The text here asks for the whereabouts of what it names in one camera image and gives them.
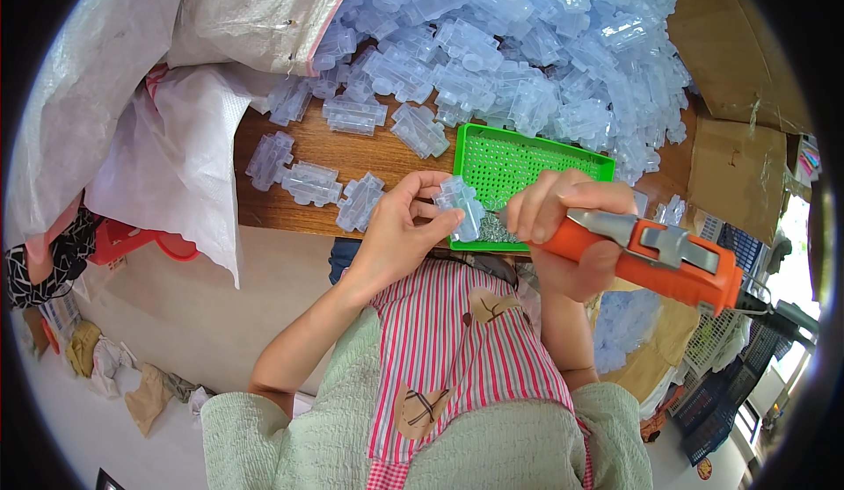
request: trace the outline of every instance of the striped apron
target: striped apron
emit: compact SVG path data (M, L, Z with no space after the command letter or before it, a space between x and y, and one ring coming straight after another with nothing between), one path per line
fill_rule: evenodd
M574 415L569 390L509 283L453 261L426 260L371 305L382 333L368 490L402 488L414 454L466 411L543 399ZM583 487L591 490L588 431L578 425L586 446Z

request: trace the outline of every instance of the textured green fabric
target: textured green fabric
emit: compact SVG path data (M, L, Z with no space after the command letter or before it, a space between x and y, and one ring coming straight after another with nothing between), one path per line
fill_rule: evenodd
M294 421L257 395L209 400L202 419L210 488L364 488L378 350L378 319L365 309L338 341L313 409ZM586 385L571 396L592 430L595 488L651 488L636 399L615 384ZM451 421L416 454L404 487L579 488L585 463L569 411L551 401L502 402Z

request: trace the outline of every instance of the hand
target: hand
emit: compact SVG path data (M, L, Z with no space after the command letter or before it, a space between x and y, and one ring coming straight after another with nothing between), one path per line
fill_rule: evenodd
M625 183L595 182L573 168L563 172L546 169L535 183L507 202L507 229L522 241L545 243L570 207L637 212L633 190ZM579 264L536 246L530 251L543 294L564 294L583 302L612 284L622 249L614 241L599 241L583 252Z
M378 200L363 243L346 271L365 283L370 298L416 270L428 251L463 221L463 210L440 212L419 200L430 199L449 177L440 171L416 171ZM416 226L415 218L431 221Z

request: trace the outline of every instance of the wooden tabletop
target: wooden tabletop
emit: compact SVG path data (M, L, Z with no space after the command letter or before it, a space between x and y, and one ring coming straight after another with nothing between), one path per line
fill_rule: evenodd
M390 116L400 104L392 95L377 98L388 106L388 110L385 126L375 126L374 137L330 131L326 120L322 118L322 100L317 98L311 99L301 122L290 122L287 127L271 123L269 114L261 115L254 109L247 109L235 133L235 176L240 224L320 235L363 237L360 232L345 232L337 226L335 219L338 208L333 204L322 208L301 206L294 203L293 197L280 185L272 185L269 191L258 191L252 187L250 178L243 172L261 136L276 131L284 131L295 139L294 162L306 161L337 169L338 181L343 186L351 179L360 179L367 171L384 181L385 191L393 189L399 180L412 171L433 169L451 173L457 130L446 127L446 137L451 146L445 153L439 158L428 157L422 160L390 132L394 124ZM436 113L434 98L435 95L431 95L425 105ZM646 174L636 186L636 189L648 194L647 217L652 217L658 202L667 204L673 194L686 197L695 119L696 114L692 108L684 111L683 122L689 130L689 137L679 146L666 145L661 148L660 170Z

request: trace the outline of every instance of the green plastic tray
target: green plastic tray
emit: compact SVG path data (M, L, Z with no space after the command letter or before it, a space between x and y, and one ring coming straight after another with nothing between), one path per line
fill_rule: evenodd
M464 124L458 129L454 174L478 191L477 199L491 210L496 203L533 184L543 169L577 168L595 180L610 181L615 160L544 138L528 138L497 127ZM524 243L450 242L452 250L527 252Z

